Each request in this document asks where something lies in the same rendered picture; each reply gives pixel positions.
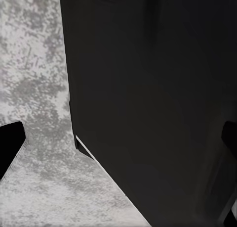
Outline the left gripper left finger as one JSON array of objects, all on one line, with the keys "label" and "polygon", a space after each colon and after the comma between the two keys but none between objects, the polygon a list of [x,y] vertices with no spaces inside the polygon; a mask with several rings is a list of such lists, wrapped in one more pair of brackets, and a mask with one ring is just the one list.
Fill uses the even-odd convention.
[{"label": "left gripper left finger", "polygon": [[21,121],[0,127],[0,181],[26,140]]}]

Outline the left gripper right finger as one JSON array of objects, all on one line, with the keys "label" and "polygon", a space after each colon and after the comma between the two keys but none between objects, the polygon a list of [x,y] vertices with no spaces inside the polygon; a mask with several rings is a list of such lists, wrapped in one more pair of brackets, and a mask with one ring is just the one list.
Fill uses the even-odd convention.
[{"label": "left gripper right finger", "polygon": [[237,161],[237,123],[226,121],[221,138]]}]

